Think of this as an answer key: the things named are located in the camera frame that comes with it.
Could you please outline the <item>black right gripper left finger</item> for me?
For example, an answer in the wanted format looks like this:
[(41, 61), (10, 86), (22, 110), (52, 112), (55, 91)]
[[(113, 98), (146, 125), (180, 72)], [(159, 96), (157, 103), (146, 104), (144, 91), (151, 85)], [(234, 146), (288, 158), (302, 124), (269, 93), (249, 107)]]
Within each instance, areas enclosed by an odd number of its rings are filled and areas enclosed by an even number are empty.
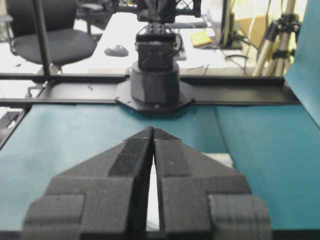
[(25, 215), (25, 240), (142, 240), (152, 127), (55, 175)]

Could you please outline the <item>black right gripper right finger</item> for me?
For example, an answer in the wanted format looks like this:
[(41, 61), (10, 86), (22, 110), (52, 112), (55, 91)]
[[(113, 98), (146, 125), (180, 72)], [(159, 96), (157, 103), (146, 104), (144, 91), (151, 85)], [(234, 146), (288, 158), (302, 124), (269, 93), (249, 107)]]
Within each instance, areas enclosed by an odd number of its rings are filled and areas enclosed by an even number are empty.
[(270, 240), (265, 202), (245, 176), (154, 131), (159, 217), (167, 240)]

